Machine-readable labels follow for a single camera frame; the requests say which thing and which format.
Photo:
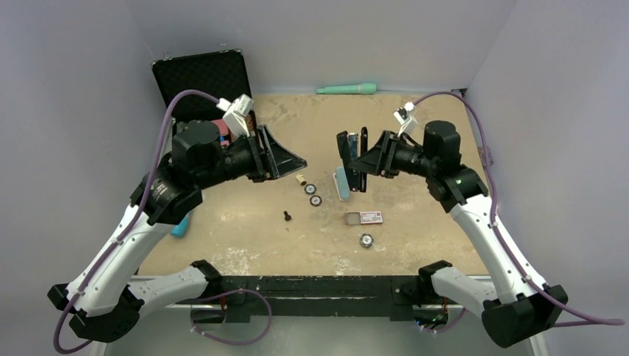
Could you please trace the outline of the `black stapler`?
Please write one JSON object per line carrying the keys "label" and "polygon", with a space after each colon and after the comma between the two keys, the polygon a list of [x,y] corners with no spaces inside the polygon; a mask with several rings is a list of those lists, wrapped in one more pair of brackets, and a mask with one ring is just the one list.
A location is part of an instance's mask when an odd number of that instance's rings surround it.
{"label": "black stapler", "polygon": [[349,164],[367,151],[368,129],[362,127],[359,133],[341,131],[336,135],[337,148],[343,163],[343,172],[352,192],[366,193],[367,177],[365,173],[356,171]]}

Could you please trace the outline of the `light blue stapler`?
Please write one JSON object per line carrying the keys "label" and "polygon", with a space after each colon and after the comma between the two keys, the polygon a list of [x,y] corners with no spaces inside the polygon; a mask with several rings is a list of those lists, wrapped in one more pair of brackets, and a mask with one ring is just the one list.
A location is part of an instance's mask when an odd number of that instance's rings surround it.
{"label": "light blue stapler", "polygon": [[350,197],[350,187],[343,166],[338,166],[333,173],[333,180],[340,201],[347,201]]}

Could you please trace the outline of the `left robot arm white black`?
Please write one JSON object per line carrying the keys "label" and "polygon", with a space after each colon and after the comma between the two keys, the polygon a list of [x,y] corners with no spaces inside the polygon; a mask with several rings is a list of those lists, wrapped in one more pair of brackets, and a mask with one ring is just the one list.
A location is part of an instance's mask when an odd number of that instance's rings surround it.
{"label": "left robot arm white black", "polygon": [[91,264],[71,283],[54,285],[49,300],[77,337],[101,343],[120,339],[165,306],[186,300],[213,303],[225,291],[223,279],[204,260],[144,283],[132,277],[157,243],[202,203],[205,189],[240,177],[276,180],[306,165],[265,125],[224,146],[213,122],[190,122],[132,193],[119,226]]}

